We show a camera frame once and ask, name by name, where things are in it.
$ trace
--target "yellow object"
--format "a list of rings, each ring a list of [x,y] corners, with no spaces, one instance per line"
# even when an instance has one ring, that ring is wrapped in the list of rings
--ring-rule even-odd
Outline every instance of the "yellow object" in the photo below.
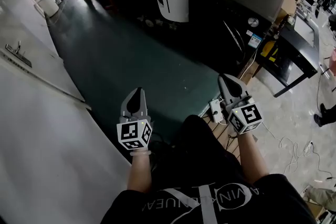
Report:
[[[275,43],[275,41],[267,42],[266,45],[263,48],[263,51],[261,52],[261,56],[266,57],[268,55],[268,53],[272,50],[272,48],[274,46],[274,43]],[[273,52],[271,57],[269,57],[269,60],[271,60],[272,62],[275,62],[277,52],[278,52],[278,48]]]

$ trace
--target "concrete floor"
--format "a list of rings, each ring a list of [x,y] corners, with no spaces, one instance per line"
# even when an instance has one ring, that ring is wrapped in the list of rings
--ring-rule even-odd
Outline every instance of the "concrete floor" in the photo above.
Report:
[[[218,93],[215,72],[172,52],[122,18],[111,18],[95,1],[67,0],[66,3],[66,7],[61,7],[63,12],[50,21],[50,33],[72,79],[92,105],[93,115],[114,142],[121,101],[132,89],[141,85],[140,82],[148,85],[145,90],[149,109],[156,119],[156,127],[164,135],[167,131],[171,133],[171,128],[166,130],[167,126],[172,127],[172,123],[176,122],[178,124],[173,128],[176,129],[188,114],[200,113],[202,107]],[[327,19],[328,16],[321,12],[318,25],[321,27]],[[321,60],[331,55],[333,45],[336,42],[331,32],[327,27],[321,27]],[[116,48],[121,49],[123,54],[130,49],[135,50],[132,55],[145,49],[149,53],[143,58],[145,70],[139,72],[134,63],[128,65],[127,74],[123,73],[125,70],[118,71],[124,60],[116,55]],[[135,81],[128,77],[132,73],[137,74]],[[294,66],[289,81],[294,81],[300,74],[301,71]],[[167,89],[172,87],[174,81],[177,84],[172,88],[173,92],[168,93]],[[306,143],[312,140],[315,151],[321,156],[320,169],[328,170],[336,177],[336,165],[333,162],[336,123],[319,128],[313,120],[313,114],[317,112],[318,81],[319,74],[316,74],[290,92],[274,98],[273,94],[281,90],[282,85],[262,69],[248,87],[254,99],[260,102],[264,123],[274,135],[279,139],[286,136],[298,143],[298,155]],[[324,102],[327,108],[336,104],[336,93],[331,93],[335,86],[333,78],[328,81],[322,77],[319,102]],[[263,126],[254,131],[254,135],[258,138],[258,146],[271,173],[284,173],[292,159],[293,144],[284,139],[283,147],[279,148],[279,141]],[[325,182],[330,175],[319,172],[317,166],[318,156],[310,154],[299,158],[298,167],[293,164],[291,171],[287,168],[285,175],[299,192],[307,184],[333,188],[336,179]]]
[[[116,124],[121,103],[132,90],[145,90],[154,131],[167,143],[187,116],[202,114],[219,95],[215,71],[171,49],[168,38],[155,39],[137,24],[109,15],[95,0],[64,0],[48,25],[93,118],[128,158],[117,141]]]
[[[327,14],[320,12],[319,19],[316,21],[320,27],[321,61],[323,57],[331,55],[333,46],[336,45],[328,27],[322,28],[327,19]],[[299,68],[293,66],[289,82],[294,81],[301,74]],[[315,151],[321,156],[320,169],[330,171],[336,177],[336,123],[319,128],[313,120],[313,114],[318,112],[316,96],[319,78],[318,73],[294,87],[290,92],[274,98],[273,94],[281,90],[282,85],[265,69],[261,69],[248,87],[254,99],[260,102],[265,117],[264,124],[273,134],[278,139],[286,136],[294,143],[298,143],[298,155],[302,154],[305,145],[312,140]],[[324,76],[321,78],[319,103],[323,102],[327,108],[336,104],[336,92],[331,93],[331,89],[335,86],[334,78],[330,80]],[[283,174],[291,162],[293,144],[285,138],[282,148],[279,148],[279,141],[275,140],[264,126],[255,130],[254,135],[258,138],[258,146],[271,173]],[[330,174],[318,171],[318,160],[316,154],[310,154],[299,158],[298,166],[293,164],[291,171],[287,167],[285,175],[297,191],[301,192],[307,184],[333,189],[336,179],[325,181]]]

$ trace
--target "black table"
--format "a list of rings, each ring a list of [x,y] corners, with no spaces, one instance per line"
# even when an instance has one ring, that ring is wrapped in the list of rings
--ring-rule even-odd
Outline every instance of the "black table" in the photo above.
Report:
[[[284,94],[305,78],[311,78],[319,69],[319,28],[312,20],[302,20],[300,17],[295,17],[295,19],[297,27],[295,27],[295,24],[292,26],[286,23],[279,34],[279,39],[267,56],[258,58],[259,67],[254,76],[264,67],[284,86],[274,97],[279,97]],[[310,42],[307,41],[310,38],[309,33],[298,33],[298,26],[306,27],[306,29],[309,27],[311,29],[310,35],[313,36],[313,40],[310,40]],[[278,55],[281,59],[278,61],[278,64],[275,65],[269,58],[277,48],[279,49]],[[303,74],[291,84],[288,84],[287,81],[293,63],[298,66]]]

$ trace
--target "sticker label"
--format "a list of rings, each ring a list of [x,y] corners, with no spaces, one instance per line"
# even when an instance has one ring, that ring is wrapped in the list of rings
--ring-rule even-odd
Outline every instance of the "sticker label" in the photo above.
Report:
[[[256,34],[253,34],[250,41],[248,42],[248,45],[256,49],[261,41],[262,41],[261,37],[258,37]]]
[[[253,35],[253,33],[250,30],[247,30],[246,34],[250,37]]]

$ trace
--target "electrical cable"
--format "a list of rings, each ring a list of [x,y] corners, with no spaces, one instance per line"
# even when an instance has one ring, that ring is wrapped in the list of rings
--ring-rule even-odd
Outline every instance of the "electrical cable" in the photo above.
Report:
[[[307,156],[309,156],[309,155],[313,152],[314,154],[318,155],[318,157],[319,157],[319,162],[318,162],[318,167],[317,167],[318,171],[320,171],[320,172],[324,172],[324,173],[328,173],[328,174],[331,175],[331,177],[327,177],[327,178],[326,178],[326,181],[330,181],[330,180],[332,180],[333,178],[335,178],[335,177],[333,177],[333,175],[332,175],[331,172],[329,172],[329,171],[324,171],[324,170],[321,170],[321,169],[320,169],[320,160],[321,160],[321,157],[320,157],[320,155],[319,155],[317,152],[315,152],[313,142],[308,142],[308,143],[305,145],[305,147],[304,147],[304,149],[303,149],[303,152],[302,152],[300,155],[298,155],[298,147],[299,147],[299,144],[298,144],[298,143],[296,143],[296,142],[294,143],[294,142],[293,142],[290,138],[288,138],[287,136],[284,136],[282,139],[278,139],[278,138],[276,138],[275,135],[270,131],[270,129],[269,129],[264,123],[262,123],[262,124],[263,124],[263,126],[266,128],[266,130],[273,136],[273,138],[276,139],[277,141],[279,141],[279,148],[282,148],[282,141],[283,141],[284,139],[288,139],[288,140],[293,144],[292,159],[291,159],[290,163],[286,166],[286,168],[285,168],[285,170],[284,170],[284,174],[285,174],[287,168],[288,168],[289,173],[291,173],[290,168],[291,168],[291,166],[292,166],[293,164],[296,164],[296,165],[297,165],[296,168],[295,168],[295,170],[292,172],[292,173],[295,173],[296,170],[297,170],[298,167],[299,167],[299,162],[298,162],[298,161],[299,161],[299,158],[307,157]]]
[[[244,73],[240,76],[240,78],[242,78],[243,75],[245,75],[246,71],[253,65],[254,61],[256,60],[257,51],[258,51],[258,50],[256,50],[256,52],[255,52],[255,54],[254,54],[254,58],[253,58],[252,63],[246,68],[246,70],[245,70]]]
[[[320,75],[319,85],[317,87],[317,94],[316,94],[316,106],[317,106],[317,109],[320,113],[321,113],[321,111],[320,111],[320,108],[319,108],[319,91],[320,91],[320,82],[321,82],[322,74],[323,73],[321,73],[321,75]]]
[[[316,94],[316,106],[317,106],[317,109],[318,111],[321,113],[321,110],[319,108],[319,91],[320,91],[320,82],[321,82],[321,78],[322,76],[329,70],[329,68],[327,68],[324,72],[321,72],[321,75],[320,75],[320,79],[319,79],[319,85],[317,87],[317,94]]]
[[[236,139],[237,137],[238,137],[237,135],[236,136],[231,136],[230,134],[228,135],[228,140],[227,140],[227,144],[226,144],[226,149],[225,150],[227,150],[227,148],[229,147],[230,138],[232,139],[232,142],[233,142],[233,140]]]
[[[336,177],[333,177],[333,176],[332,176],[332,173],[331,173],[331,172],[329,172],[329,171],[324,171],[324,170],[321,170],[321,169],[320,169],[321,156],[320,156],[320,154],[318,154],[317,152],[315,152],[314,144],[311,143],[311,145],[312,145],[312,152],[313,152],[314,154],[318,155],[318,157],[319,157],[319,162],[318,162],[317,169],[318,169],[320,172],[324,172],[324,173],[327,173],[327,174],[331,175],[331,177],[327,177],[327,178],[326,178],[326,181],[330,181],[330,180],[332,180],[333,178],[336,178]]]

